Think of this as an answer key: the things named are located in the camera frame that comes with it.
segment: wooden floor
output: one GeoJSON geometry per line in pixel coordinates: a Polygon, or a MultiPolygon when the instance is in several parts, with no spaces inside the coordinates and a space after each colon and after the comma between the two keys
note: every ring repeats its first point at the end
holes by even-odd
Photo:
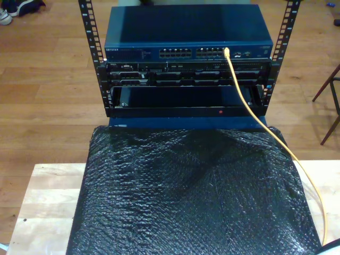
{"type": "MultiPolygon", "coordinates": [[[[276,41],[286,2],[253,2],[276,41]]],[[[94,1],[102,43],[116,3],[94,1]]],[[[0,35],[0,242],[9,243],[34,164],[84,163],[108,119],[75,0],[49,0],[0,35]]],[[[320,146],[336,117],[329,88],[311,103],[340,62],[339,41],[324,2],[302,2],[267,114],[300,159],[340,159],[340,127],[320,146]]]]}

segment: bubble wrap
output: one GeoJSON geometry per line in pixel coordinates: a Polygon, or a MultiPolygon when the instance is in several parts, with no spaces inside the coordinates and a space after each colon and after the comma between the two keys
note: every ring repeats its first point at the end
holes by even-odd
{"type": "Polygon", "coordinates": [[[266,132],[95,129],[67,254],[320,247],[298,172],[266,132]]]}

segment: metal chair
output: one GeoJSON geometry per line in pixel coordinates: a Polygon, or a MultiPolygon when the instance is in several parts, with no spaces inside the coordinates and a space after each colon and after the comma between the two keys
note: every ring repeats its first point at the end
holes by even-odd
{"type": "Polygon", "coordinates": [[[324,143],[327,141],[328,137],[332,134],[332,132],[335,130],[336,126],[338,126],[338,124],[340,123],[340,106],[339,106],[339,101],[338,101],[338,98],[336,96],[336,91],[335,91],[334,84],[333,84],[333,81],[340,81],[339,77],[335,77],[335,75],[339,71],[340,71],[340,64],[333,71],[333,73],[328,77],[328,79],[325,81],[324,85],[322,85],[322,87],[320,88],[320,90],[318,91],[318,93],[315,95],[315,97],[313,99],[313,102],[315,102],[315,100],[320,96],[320,94],[324,91],[324,89],[327,87],[327,85],[330,84],[330,89],[331,89],[331,93],[333,95],[334,104],[335,104],[336,111],[338,113],[338,117],[336,118],[333,125],[330,127],[325,138],[322,140],[321,145],[324,145],[324,143]]]}

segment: wooden table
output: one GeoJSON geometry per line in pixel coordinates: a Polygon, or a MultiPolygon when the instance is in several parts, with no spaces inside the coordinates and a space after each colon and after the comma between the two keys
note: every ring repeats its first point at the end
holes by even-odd
{"type": "MultiPolygon", "coordinates": [[[[328,238],[340,238],[340,160],[303,161],[319,187],[328,215],[328,238]]],[[[65,254],[85,164],[35,165],[8,249],[8,255],[65,254]]],[[[298,168],[319,236],[323,234],[318,197],[298,168]]]]}

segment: chair leg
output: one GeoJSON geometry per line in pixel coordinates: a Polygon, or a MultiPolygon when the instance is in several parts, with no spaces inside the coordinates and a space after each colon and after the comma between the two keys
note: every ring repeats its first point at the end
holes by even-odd
{"type": "Polygon", "coordinates": [[[324,145],[324,143],[327,141],[327,139],[329,138],[330,134],[333,133],[333,131],[335,130],[336,126],[338,126],[340,122],[340,115],[336,118],[335,122],[333,123],[333,125],[330,127],[329,131],[327,132],[325,138],[322,140],[321,145],[324,145]]]}
{"type": "Polygon", "coordinates": [[[327,85],[330,83],[330,81],[334,78],[334,76],[340,71],[340,64],[337,66],[337,68],[331,73],[331,75],[328,77],[327,81],[325,81],[324,85],[320,88],[318,93],[313,98],[313,102],[320,96],[320,94],[324,91],[324,89],[327,87],[327,85]]]}

